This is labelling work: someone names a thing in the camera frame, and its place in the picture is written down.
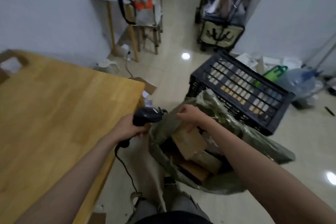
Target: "hand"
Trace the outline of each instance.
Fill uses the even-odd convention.
[[[121,141],[132,138],[135,135],[141,135],[147,130],[146,126],[137,127],[133,125],[133,114],[129,113],[121,117],[118,123],[106,135],[113,142],[119,143]]]
[[[183,105],[176,116],[190,124],[189,131],[197,126],[202,127],[204,121],[209,118],[208,115],[193,105]]]

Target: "plastic bag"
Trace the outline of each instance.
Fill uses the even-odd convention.
[[[149,131],[150,154],[175,180],[192,188],[214,194],[228,195],[246,190],[246,187],[234,171],[210,176],[202,185],[198,185],[181,173],[178,167],[162,152],[160,145],[170,138],[181,123],[176,118],[176,114],[183,104],[192,104],[199,107],[201,111],[274,162],[284,164],[295,160],[295,154],[290,150],[267,138],[255,129],[235,120],[224,107],[223,103],[217,99],[212,90],[207,89],[202,91],[197,98],[188,99],[177,106],[165,115],[162,121],[154,124]]]

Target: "wooden tabletop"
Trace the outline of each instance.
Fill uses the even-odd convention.
[[[105,135],[134,112],[144,83],[15,51],[28,65],[0,84],[0,220],[12,223]],[[111,152],[74,223],[86,223]]]

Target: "person's left hand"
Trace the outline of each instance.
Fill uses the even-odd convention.
[[[135,135],[142,135],[147,130],[144,127],[137,127],[133,125],[133,114],[129,113],[121,117],[118,123],[112,128],[112,130],[106,135],[106,137],[113,140],[115,143],[119,143],[123,140],[132,138]]]

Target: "white table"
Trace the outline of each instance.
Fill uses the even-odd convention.
[[[118,2],[118,0],[103,0],[106,1],[106,8],[107,8],[107,16],[108,16],[108,26],[110,28],[110,34],[111,34],[111,41],[112,41],[112,54],[114,56],[117,55],[116,53],[116,43],[114,40],[114,33],[113,33],[113,21],[112,21],[112,13],[111,13],[111,2]],[[129,20],[132,20],[132,13],[131,13],[131,5],[130,5],[130,1],[129,0],[123,0],[124,4],[126,5],[126,17]],[[137,43],[135,40],[135,36],[134,36],[134,30],[133,30],[133,26],[132,25],[128,25],[128,31],[132,40],[132,47],[133,47],[133,51],[134,51],[134,57],[135,57],[135,61],[139,62],[138,59],[138,52],[137,52]]]

